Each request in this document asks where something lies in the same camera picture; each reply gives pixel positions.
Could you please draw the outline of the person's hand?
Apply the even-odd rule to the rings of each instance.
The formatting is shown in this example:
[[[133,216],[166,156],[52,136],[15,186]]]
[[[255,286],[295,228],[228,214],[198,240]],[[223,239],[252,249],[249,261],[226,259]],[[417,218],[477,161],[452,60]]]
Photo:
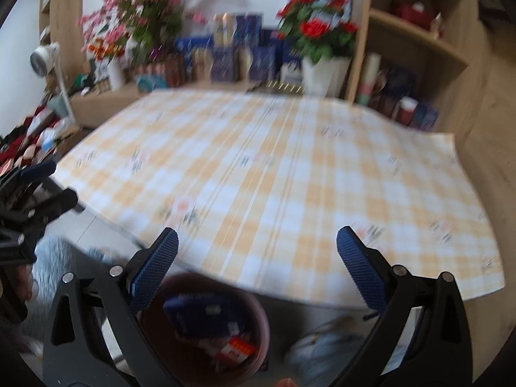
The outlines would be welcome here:
[[[1,267],[1,319],[19,324],[28,311],[26,302],[32,296],[32,265],[8,265]]]

